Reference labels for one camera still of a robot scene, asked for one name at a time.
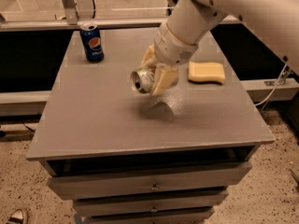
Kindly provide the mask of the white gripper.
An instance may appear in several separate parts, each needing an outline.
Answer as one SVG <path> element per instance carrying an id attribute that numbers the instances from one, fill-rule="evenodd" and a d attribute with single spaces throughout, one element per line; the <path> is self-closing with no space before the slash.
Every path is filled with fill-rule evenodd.
<path id="1" fill-rule="evenodd" d="M 146 50 L 140 67 L 151 68 L 154 71 L 150 94 L 157 96 L 163 94 L 178 80 L 178 67 L 175 65 L 187 63 L 197 51 L 198 45 L 180 41 L 171 33 L 165 22 L 160 25 L 153 45 Z"/>

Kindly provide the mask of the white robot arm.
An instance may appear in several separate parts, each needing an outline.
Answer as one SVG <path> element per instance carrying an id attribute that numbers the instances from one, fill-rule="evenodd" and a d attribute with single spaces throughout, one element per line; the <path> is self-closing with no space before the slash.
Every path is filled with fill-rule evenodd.
<path id="1" fill-rule="evenodd" d="M 178 0 L 131 74 L 133 88 L 162 94 L 178 80 L 178 67 L 190 60 L 203 36 L 229 15 L 299 72 L 299 0 Z"/>

